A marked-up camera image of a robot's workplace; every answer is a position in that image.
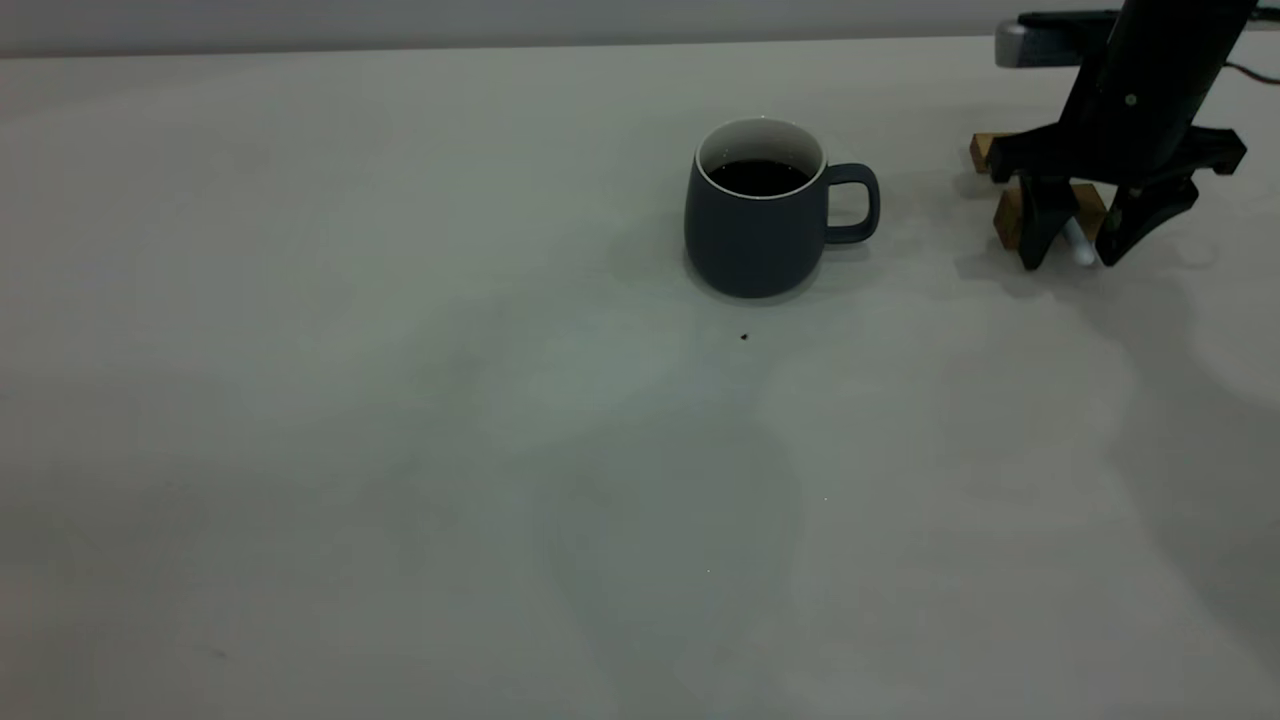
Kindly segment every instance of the mug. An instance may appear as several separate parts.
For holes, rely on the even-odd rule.
[[[833,184],[867,186],[867,219],[827,225]],[[867,165],[827,165],[804,128],[749,118],[712,131],[694,154],[685,200],[685,249],[698,274],[735,297],[799,286],[828,243],[861,242],[879,224],[879,183]]]

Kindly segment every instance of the white table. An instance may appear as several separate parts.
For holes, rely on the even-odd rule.
[[[991,55],[0,63],[0,716],[1274,717],[1280,94],[1027,274],[966,145],[1073,73]],[[753,113],[884,190],[767,302],[681,245]]]

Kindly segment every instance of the coffee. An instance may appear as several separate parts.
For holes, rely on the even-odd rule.
[[[800,190],[810,176],[773,160],[739,160],[712,170],[712,182],[730,192],[772,197]]]

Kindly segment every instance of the wooden block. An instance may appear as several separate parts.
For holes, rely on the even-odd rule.
[[[969,156],[973,158],[973,169],[980,176],[991,173],[991,168],[987,167],[987,156],[991,155],[991,141],[997,137],[1006,137],[1012,135],[1011,132],[979,132],[973,136],[973,142],[969,143]]]
[[[1080,223],[1089,242],[1098,240],[1102,232],[1102,223],[1107,219],[1107,205],[1098,195],[1098,188],[1093,183],[1073,184],[1075,200],[1080,204],[1080,211],[1075,219]],[[1018,250],[1018,243],[1023,238],[1023,191],[1011,187],[1000,196],[1000,205],[996,206],[996,234],[1005,250]]]

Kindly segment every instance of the gray wall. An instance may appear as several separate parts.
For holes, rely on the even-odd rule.
[[[982,35],[1119,0],[0,0],[0,54]]]

